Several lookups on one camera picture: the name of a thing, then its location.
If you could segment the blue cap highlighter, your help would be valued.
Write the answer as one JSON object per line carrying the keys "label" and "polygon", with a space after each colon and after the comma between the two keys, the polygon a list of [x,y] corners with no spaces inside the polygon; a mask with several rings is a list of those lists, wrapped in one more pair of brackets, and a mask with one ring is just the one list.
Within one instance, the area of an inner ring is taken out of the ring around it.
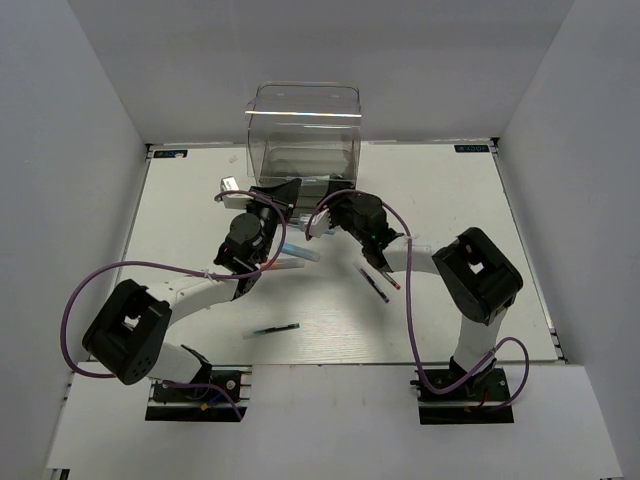
{"label": "blue cap highlighter", "polygon": [[296,258],[301,258],[311,262],[318,262],[320,260],[320,253],[308,248],[297,246],[290,243],[285,243],[281,249],[281,253]]}

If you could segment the clear acrylic drawer organizer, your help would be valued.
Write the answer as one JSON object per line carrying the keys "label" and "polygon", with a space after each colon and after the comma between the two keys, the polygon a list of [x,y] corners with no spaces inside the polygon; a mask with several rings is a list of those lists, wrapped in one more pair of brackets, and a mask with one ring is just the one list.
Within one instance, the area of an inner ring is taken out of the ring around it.
{"label": "clear acrylic drawer organizer", "polygon": [[359,89],[332,82],[267,82],[245,109],[247,175],[259,187],[299,178],[293,216],[356,185],[361,150]]}

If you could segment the orange cap highlighter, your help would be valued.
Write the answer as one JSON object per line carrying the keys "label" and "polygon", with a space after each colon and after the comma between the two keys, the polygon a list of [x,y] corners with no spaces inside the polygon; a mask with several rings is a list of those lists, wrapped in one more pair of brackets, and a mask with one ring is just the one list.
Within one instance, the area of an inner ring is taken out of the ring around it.
{"label": "orange cap highlighter", "polygon": [[269,265],[268,270],[300,269],[305,267],[306,261],[302,258],[287,257],[276,259],[273,262],[265,263],[265,265]]}

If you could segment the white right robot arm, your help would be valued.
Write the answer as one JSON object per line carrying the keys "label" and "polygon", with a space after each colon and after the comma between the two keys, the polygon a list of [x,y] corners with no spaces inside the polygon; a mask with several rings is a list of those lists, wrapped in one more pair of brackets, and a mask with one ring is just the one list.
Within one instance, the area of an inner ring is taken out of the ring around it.
{"label": "white right robot arm", "polygon": [[319,202],[305,227],[307,238],[340,228],[360,245],[364,259],[381,273],[412,272],[439,276],[462,314],[458,343],[450,358],[451,384],[426,388],[444,395],[455,391],[472,399],[488,385],[495,364],[497,336],[503,318],[523,288],[516,267],[487,234],[470,227],[449,245],[434,250],[418,245],[405,221],[403,232],[389,226],[391,207],[379,197],[358,191],[347,182],[337,182]]}

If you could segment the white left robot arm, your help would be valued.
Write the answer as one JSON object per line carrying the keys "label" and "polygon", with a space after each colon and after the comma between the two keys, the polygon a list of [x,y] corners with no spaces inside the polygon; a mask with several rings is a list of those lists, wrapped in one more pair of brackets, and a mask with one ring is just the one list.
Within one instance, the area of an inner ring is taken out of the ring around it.
{"label": "white left robot arm", "polygon": [[106,368],[106,377],[132,385],[151,378],[199,399],[211,387],[210,367],[197,351],[165,340],[180,320],[216,304],[238,300],[254,287],[280,255],[286,226],[299,197],[299,178],[271,187],[223,190],[216,200],[238,210],[214,259],[221,267],[172,267],[173,280],[144,286],[118,283],[82,338],[83,348]]}

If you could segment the purple ink pen refill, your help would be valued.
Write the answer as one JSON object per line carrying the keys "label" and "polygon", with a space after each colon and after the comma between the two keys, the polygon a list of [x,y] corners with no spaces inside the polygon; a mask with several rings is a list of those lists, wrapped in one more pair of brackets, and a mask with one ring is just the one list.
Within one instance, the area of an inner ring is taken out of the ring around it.
{"label": "purple ink pen refill", "polygon": [[389,297],[382,290],[382,288],[375,282],[373,277],[362,267],[359,263],[354,262],[353,266],[358,271],[358,273],[366,280],[366,282],[371,286],[371,288],[376,292],[376,294],[382,299],[385,304],[390,302]]}

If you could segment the red ink pen refill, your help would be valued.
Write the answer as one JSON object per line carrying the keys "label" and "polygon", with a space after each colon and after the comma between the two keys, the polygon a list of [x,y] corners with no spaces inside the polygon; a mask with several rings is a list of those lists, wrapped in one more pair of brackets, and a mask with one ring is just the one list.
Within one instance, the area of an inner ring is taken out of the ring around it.
{"label": "red ink pen refill", "polygon": [[394,289],[396,290],[401,289],[401,285],[392,277],[392,275],[388,271],[384,269],[379,269],[378,272],[388,283],[390,283],[393,286]]}

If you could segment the green ink pen refill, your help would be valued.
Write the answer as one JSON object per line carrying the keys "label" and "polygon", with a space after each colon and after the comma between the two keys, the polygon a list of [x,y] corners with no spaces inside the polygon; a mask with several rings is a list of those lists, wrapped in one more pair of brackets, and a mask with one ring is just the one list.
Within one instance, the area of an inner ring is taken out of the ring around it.
{"label": "green ink pen refill", "polygon": [[264,336],[264,335],[271,335],[271,334],[275,334],[275,333],[281,333],[281,332],[296,330],[296,329],[299,329],[299,328],[300,328],[300,324],[299,323],[290,323],[290,324],[286,324],[286,325],[270,326],[270,327],[260,328],[260,329],[256,329],[256,330],[249,330],[249,331],[246,331],[246,332],[242,333],[242,339],[243,340],[248,340],[248,339],[257,338],[257,337]]}

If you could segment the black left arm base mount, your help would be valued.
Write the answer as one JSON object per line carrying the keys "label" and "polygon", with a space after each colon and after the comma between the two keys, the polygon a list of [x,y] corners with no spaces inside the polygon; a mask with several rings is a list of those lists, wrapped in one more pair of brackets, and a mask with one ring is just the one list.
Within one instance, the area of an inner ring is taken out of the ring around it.
{"label": "black left arm base mount", "polygon": [[175,388],[154,380],[145,420],[150,422],[238,423],[249,406],[252,368],[214,366],[212,387]]}

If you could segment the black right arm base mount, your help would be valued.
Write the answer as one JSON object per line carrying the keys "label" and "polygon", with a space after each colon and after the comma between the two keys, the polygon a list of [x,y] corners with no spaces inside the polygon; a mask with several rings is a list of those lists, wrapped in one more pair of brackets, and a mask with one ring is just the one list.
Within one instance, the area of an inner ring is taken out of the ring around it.
{"label": "black right arm base mount", "polygon": [[436,395],[416,377],[410,381],[417,393],[421,425],[499,425],[513,424],[514,414],[510,405],[500,407],[511,397],[503,368],[495,368],[479,387],[468,391],[465,386]]}

